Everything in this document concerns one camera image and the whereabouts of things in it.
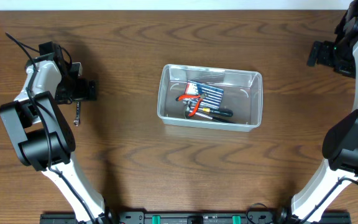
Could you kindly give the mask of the silver combination wrench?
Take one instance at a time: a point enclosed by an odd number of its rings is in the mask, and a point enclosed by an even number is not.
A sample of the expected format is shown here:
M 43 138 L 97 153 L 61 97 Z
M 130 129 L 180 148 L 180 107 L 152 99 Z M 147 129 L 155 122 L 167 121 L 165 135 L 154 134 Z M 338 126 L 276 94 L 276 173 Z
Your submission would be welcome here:
M 74 121 L 73 121 L 73 124 L 75 126 L 79 126 L 80 123 L 81 123 L 80 115 L 81 115 L 81 102 L 79 101 L 79 102 L 76 103 L 76 115 L 75 115 L 75 118 L 74 118 Z

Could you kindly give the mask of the claw hammer black handle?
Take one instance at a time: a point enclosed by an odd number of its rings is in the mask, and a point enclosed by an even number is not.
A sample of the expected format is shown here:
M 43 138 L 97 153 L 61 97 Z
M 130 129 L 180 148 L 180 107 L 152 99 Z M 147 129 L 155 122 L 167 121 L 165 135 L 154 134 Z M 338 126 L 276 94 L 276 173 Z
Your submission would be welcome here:
M 194 106 L 187 106 L 185 109 L 185 117 L 189 118 L 188 113 L 192 112 L 192 109 L 194 108 Z M 199 116 L 201 118 L 205 118 L 211 121 L 217 121 L 217 122 L 222 122 L 222 123 L 232 123 L 232 121 L 229 121 L 227 118 L 231 118 L 231 117 L 223 117 L 223 116 L 219 116 L 219 115 L 214 115 L 214 114 L 208 114 L 205 112 L 199 112 L 197 111 L 196 116 Z

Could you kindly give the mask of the orange handled pliers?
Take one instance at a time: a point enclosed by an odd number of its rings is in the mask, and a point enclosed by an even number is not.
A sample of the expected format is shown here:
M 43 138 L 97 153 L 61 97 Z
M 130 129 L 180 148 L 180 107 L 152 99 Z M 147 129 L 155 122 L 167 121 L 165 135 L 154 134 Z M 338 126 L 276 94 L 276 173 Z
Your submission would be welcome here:
M 183 100 L 191 101 L 192 99 L 198 100 L 195 107 L 192 109 L 192 112 L 188 113 L 188 116 L 192 117 L 196 114 L 196 112 L 198 111 L 198 108 L 200 107 L 201 102 L 206 97 L 207 97 L 207 94 L 205 94 L 205 93 L 202 93 L 200 95 L 181 95 L 181 96 L 178 96 L 175 100 L 176 101 L 183 101 Z

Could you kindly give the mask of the yellow black screwdriver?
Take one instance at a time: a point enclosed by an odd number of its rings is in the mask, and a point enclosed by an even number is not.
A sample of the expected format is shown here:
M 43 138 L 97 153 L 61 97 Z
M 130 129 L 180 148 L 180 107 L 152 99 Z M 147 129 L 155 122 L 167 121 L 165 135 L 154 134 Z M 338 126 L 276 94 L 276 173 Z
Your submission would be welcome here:
M 211 108 L 198 108 L 198 111 L 205 112 L 208 114 L 219 115 L 219 116 L 223 116 L 223 117 L 232 117 L 233 116 L 233 112 L 231 110 L 214 110 Z

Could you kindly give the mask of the precision screwdriver set case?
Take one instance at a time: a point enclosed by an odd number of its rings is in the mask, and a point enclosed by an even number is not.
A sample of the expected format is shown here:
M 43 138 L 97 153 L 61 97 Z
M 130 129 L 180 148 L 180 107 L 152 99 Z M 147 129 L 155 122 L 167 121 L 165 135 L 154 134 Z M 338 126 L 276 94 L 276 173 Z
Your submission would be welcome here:
M 224 95 L 223 89 L 191 80 L 187 82 L 185 95 L 200 95 L 202 93 L 207 94 L 207 97 L 203 99 L 201 105 L 213 109 L 218 109 L 221 106 Z

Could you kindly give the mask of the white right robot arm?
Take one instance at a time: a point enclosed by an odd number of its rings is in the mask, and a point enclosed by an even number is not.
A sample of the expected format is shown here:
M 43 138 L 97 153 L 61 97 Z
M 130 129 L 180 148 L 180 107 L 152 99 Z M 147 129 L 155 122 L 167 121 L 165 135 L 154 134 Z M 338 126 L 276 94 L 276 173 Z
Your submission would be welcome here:
M 282 207 L 274 223 L 346 223 L 344 213 L 325 214 L 327 207 L 351 183 L 358 185 L 358 0 L 352 1 L 334 31 L 333 42 L 314 42 L 308 66 L 325 65 L 354 78 L 352 111 L 325 135 L 323 160 L 306 186 Z

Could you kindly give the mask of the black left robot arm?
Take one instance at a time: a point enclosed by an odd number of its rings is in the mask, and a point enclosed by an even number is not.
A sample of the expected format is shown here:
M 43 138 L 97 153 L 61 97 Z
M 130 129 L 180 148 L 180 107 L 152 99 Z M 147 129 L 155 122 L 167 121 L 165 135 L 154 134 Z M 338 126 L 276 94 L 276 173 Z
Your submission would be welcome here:
M 76 223 L 112 223 L 111 213 L 75 156 L 76 143 L 59 106 L 94 101 L 96 84 L 82 78 L 79 62 L 53 42 L 40 44 L 39 56 L 25 66 L 23 89 L 0 106 L 0 117 L 20 162 L 48 177 L 68 200 Z

